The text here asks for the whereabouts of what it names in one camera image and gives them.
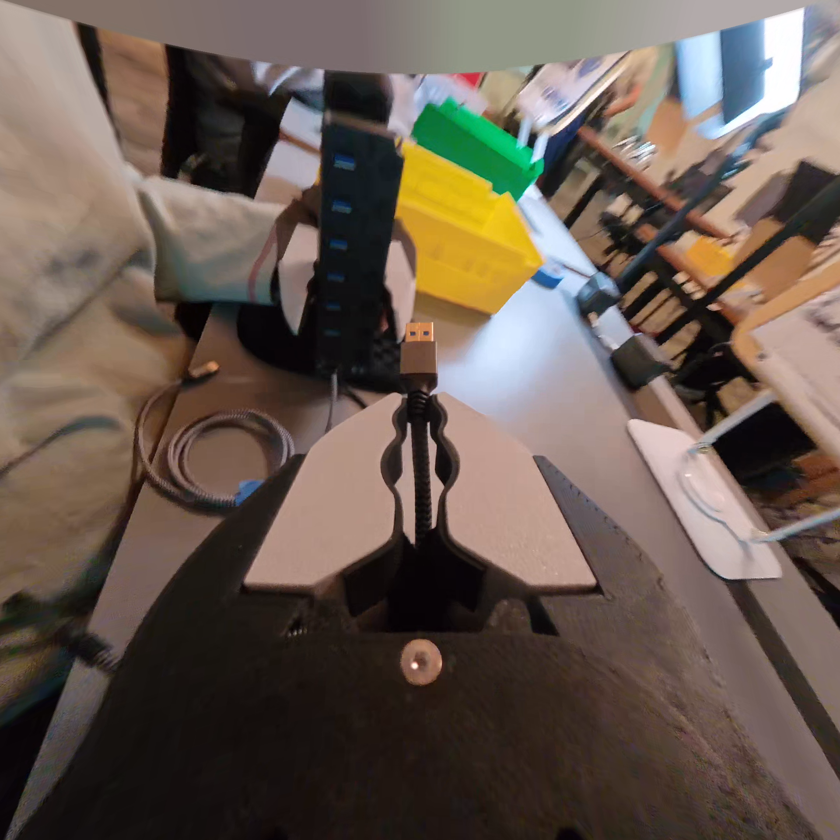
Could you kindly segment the person's left forearm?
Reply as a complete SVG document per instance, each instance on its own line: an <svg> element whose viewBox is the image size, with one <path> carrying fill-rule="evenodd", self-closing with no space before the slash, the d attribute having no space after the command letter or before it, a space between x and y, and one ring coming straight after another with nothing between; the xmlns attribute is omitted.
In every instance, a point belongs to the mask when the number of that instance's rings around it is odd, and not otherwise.
<svg viewBox="0 0 840 840"><path fill-rule="evenodd" d="M286 204L159 176L137 182L135 191L154 240L160 301L274 302L277 221Z"/></svg>

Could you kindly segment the small yellow bin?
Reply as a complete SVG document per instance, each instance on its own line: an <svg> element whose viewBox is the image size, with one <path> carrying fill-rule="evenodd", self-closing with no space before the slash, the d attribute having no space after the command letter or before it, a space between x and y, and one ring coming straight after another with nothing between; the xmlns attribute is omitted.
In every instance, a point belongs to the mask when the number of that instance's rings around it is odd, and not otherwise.
<svg viewBox="0 0 840 840"><path fill-rule="evenodd" d="M692 269L707 278L724 277L733 268L733 257L728 248L707 236L696 237L685 256Z"/></svg>

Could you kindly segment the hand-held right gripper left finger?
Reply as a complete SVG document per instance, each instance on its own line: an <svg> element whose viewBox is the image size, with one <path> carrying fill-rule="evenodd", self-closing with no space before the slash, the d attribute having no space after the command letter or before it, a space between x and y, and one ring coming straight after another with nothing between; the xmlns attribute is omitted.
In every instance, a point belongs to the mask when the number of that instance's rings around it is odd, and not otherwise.
<svg viewBox="0 0 840 840"><path fill-rule="evenodd" d="M244 585L324 592L403 534L401 395L342 421L304 457Z"/></svg>

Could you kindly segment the black office chair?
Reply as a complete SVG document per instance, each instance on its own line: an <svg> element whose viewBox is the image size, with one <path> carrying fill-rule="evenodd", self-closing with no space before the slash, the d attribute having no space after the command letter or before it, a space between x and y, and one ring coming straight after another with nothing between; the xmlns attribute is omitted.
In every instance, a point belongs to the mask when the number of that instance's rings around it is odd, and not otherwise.
<svg viewBox="0 0 840 840"><path fill-rule="evenodd" d="M161 174L256 196L291 98L293 66L164 47L168 75Z"/></svg>

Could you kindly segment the black quilted pad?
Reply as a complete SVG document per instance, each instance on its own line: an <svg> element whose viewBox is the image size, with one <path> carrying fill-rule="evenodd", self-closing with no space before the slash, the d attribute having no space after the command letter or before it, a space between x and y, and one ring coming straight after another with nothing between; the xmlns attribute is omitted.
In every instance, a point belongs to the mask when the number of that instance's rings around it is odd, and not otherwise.
<svg viewBox="0 0 840 840"><path fill-rule="evenodd" d="M367 392L402 392L400 341L394 311L385 305L377 330L352 340L328 329L316 306L305 307L298 331L280 307L242 305L237 315L237 336L246 351L272 367L327 380L338 375L340 385Z"/></svg>

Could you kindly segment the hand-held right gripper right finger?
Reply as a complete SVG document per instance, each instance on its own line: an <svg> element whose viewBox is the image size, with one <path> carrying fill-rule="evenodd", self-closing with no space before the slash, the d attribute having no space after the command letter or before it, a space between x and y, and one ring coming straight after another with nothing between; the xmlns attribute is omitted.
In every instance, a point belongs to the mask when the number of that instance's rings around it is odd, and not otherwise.
<svg viewBox="0 0 840 840"><path fill-rule="evenodd" d="M526 593L593 592L595 575L534 456L487 415L437 395L442 535Z"/></svg>

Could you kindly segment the black power adapter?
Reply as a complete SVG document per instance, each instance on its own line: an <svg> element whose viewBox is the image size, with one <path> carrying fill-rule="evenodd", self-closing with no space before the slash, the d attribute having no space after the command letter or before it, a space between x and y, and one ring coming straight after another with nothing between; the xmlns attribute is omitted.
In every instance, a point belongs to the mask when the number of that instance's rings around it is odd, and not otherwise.
<svg viewBox="0 0 840 840"><path fill-rule="evenodd" d="M610 354L610 363L621 383L633 393L673 371L661 347L640 332L635 332Z"/></svg>
<svg viewBox="0 0 840 840"><path fill-rule="evenodd" d="M587 278L574 296L578 311L584 318L599 318L622 299L622 293L613 278L596 271Z"/></svg>

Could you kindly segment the yellow plastic bin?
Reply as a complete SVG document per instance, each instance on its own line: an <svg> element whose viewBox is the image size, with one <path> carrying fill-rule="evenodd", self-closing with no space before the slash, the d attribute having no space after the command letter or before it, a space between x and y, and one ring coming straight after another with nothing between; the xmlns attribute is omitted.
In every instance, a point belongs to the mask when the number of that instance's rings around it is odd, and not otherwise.
<svg viewBox="0 0 840 840"><path fill-rule="evenodd" d="M416 289L494 315L543 266L510 194L406 140L396 218L416 249Z"/></svg>

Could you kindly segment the person's beige sweatshirt torso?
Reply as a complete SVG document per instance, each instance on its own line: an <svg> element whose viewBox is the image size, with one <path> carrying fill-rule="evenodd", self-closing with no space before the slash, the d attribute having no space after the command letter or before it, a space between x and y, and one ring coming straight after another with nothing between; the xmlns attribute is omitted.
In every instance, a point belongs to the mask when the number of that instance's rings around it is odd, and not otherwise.
<svg viewBox="0 0 840 840"><path fill-rule="evenodd" d="M76 27L1 10L1 596L90 610L133 484L135 418L187 342Z"/></svg>

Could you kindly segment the green plastic bin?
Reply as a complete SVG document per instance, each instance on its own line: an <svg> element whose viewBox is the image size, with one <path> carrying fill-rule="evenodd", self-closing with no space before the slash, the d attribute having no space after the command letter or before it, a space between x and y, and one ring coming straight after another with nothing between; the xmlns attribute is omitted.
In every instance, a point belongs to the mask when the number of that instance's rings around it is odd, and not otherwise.
<svg viewBox="0 0 840 840"><path fill-rule="evenodd" d="M543 173L543 161L532 149L488 119L448 98L425 105L412 131L414 141L428 151L477 175L494 193L514 201Z"/></svg>

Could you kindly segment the black multi-port usb hub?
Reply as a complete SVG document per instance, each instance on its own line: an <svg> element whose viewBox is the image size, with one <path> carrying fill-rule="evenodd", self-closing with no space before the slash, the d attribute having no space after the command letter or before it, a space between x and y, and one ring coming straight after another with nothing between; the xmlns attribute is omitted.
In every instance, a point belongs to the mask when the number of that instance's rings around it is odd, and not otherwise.
<svg viewBox="0 0 840 840"><path fill-rule="evenodd" d="M314 347L318 368L376 393L398 390L385 268L403 158L386 128L327 112L322 124Z"/></svg>

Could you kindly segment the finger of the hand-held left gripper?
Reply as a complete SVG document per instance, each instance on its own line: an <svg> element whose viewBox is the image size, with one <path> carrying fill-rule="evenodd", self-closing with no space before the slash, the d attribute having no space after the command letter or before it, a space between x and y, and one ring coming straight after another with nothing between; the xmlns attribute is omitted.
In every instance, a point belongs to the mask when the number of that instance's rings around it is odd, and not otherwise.
<svg viewBox="0 0 840 840"><path fill-rule="evenodd" d="M394 222L385 264L385 288L394 323L413 321L417 294L417 249L402 222Z"/></svg>
<svg viewBox="0 0 840 840"><path fill-rule="evenodd" d="M319 231L308 224L295 226L277 263L279 306L293 335L301 329L318 258Z"/></svg>

